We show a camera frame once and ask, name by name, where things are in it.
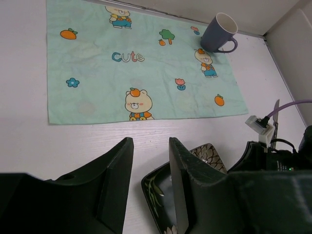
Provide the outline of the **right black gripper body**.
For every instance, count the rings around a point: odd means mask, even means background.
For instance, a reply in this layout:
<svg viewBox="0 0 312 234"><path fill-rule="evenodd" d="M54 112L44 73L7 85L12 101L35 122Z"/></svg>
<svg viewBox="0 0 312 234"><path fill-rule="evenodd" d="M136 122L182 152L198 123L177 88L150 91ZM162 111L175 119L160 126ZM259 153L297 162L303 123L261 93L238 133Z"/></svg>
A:
<svg viewBox="0 0 312 234"><path fill-rule="evenodd" d="M303 134L298 150L284 139L274 139L290 145L292 151L267 148L263 143L248 141L240 160L229 169L238 171L297 171L312 169L312 127L308 126Z"/></svg>

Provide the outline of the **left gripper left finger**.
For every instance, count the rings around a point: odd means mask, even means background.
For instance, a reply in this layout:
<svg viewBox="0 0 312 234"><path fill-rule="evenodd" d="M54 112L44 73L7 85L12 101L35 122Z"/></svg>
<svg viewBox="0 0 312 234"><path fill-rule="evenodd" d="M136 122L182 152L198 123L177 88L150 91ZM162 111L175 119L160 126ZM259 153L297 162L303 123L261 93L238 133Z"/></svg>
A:
<svg viewBox="0 0 312 234"><path fill-rule="evenodd" d="M48 233L122 233L133 155L133 139L126 137L102 156L49 180Z"/></svg>

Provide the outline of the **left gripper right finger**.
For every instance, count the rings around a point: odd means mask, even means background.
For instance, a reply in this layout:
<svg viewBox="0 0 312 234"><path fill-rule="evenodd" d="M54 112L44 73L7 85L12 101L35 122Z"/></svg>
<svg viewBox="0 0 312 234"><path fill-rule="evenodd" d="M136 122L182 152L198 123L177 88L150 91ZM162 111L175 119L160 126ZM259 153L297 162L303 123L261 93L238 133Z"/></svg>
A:
<svg viewBox="0 0 312 234"><path fill-rule="evenodd" d="M177 229L180 232L228 231L226 175L169 139Z"/></svg>

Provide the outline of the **black floral square plate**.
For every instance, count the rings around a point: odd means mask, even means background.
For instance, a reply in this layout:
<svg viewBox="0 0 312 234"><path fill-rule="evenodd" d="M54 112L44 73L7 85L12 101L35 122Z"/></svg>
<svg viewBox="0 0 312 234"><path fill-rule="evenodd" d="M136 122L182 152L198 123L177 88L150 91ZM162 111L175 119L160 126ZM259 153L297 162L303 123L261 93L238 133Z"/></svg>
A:
<svg viewBox="0 0 312 234"><path fill-rule="evenodd" d="M190 150L190 153L214 169L222 173L227 172L212 144L198 146ZM167 162L147 174L141 181L141 187L158 231L161 234L176 234L177 222L170 164Z"/></svg>

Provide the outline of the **green cartoon print cloth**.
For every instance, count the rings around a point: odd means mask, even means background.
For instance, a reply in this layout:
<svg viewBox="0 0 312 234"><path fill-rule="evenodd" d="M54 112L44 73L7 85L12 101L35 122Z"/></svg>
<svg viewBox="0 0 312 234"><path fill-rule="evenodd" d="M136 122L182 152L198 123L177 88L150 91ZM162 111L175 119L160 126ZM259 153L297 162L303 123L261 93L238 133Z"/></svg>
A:
<svg viewBox="0 0 312 234"><path fill-rule="evenodd" d="M83 0L46 12L51 124L248 112L227 57L200 46L204 26Z"/></svg>

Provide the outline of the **purple mug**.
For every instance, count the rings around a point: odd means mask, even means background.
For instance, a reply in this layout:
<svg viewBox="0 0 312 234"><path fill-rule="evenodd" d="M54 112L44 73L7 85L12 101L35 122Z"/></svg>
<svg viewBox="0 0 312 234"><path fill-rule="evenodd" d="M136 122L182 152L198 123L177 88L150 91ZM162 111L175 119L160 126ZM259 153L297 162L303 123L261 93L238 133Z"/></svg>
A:
<svg viewBox="0 0 312 234"><path fill-rule="evenodd" d="M225 13L217 13L207 26L200 40L201 47L211 53L231 53L238 47L238 42L234 35L238 32L237 23L232 17ZM232 50L220 50L227 42L232 41Z"/></svg>

